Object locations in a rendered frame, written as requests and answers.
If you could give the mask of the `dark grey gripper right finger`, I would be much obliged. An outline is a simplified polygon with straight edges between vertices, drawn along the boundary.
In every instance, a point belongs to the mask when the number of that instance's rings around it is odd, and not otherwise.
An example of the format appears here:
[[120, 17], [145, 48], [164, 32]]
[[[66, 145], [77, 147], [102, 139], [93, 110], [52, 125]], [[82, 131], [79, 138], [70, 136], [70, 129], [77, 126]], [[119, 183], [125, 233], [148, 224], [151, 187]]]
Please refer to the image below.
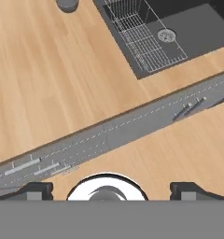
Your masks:
[[171, 201], [224, 200], [224, 196], [204, 190], [194, 182], [172, 182]]

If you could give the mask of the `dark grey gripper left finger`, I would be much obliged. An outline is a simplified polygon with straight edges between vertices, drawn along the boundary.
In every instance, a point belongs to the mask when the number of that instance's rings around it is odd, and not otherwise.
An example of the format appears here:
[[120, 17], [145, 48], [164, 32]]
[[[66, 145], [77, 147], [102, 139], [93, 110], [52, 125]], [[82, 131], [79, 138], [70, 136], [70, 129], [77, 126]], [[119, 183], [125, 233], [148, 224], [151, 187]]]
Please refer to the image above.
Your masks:
[[53, 184], [51, 182], [30, 182], [21, 189], [0, 196], [0, 200], [52, 201]]

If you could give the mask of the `white round thing, black rim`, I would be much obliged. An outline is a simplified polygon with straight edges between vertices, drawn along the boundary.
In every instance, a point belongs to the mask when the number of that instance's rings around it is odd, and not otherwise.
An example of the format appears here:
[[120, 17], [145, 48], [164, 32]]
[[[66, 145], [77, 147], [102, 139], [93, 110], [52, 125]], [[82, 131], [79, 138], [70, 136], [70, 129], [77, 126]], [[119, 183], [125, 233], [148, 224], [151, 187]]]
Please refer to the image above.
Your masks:
[[67, 201], [147, 201], [144, 190], [127, 176], [102, 172], [81, 179]]

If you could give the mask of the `grey cupboard front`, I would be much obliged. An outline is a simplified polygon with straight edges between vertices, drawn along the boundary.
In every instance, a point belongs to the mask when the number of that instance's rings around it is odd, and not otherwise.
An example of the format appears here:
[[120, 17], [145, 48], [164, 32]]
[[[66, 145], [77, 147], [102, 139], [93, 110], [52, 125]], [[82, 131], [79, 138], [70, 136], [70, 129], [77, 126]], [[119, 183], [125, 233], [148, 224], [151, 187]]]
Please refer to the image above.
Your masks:
[[[103, 149], [105, 149], [105, 126], [98, 125], [10, 159], [8, 162], [0, 165], [0, 196], [15, 192], [29, 182], [47, 179], [51, 177], [51, 172], [59, 170], [66, 165], [74, 167], [79, 164], [79, 161], [85, 161], [92, 156], [96, 156]], [[37, 158], [41, 158], [40, 163], [5, 176], [5, 171]], [[44, 174], [34, 176], [34, 172], [56, 162], [59, 162], [60, 166]]]
[[224, 73], [109, 121], [106, 129], [108, 147], [110, 149], [118, 148], [186, 118], [184, 114], [189, 109], [173, 121], [174, 116], [183, 108], [183, 105], [188, 103], [195, 105], [196, 99], [201, 99], [204, 96], [207, 98], [206, 101], [187, 117], [224, 99]]

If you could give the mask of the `dark grey sink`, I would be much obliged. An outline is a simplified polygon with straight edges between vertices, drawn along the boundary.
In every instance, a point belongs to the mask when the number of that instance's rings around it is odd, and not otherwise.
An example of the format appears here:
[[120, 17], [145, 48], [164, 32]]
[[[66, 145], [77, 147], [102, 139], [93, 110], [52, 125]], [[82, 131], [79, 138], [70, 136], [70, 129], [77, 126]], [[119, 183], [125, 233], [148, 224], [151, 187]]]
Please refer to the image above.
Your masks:
[[[224, 47], [224, 0], [147, 0], [176, 40], [189, 61]], [[119, 49], [138, 79], [155, 73], [142, 71], [109, 17], [105, 0], [92, 0]]]

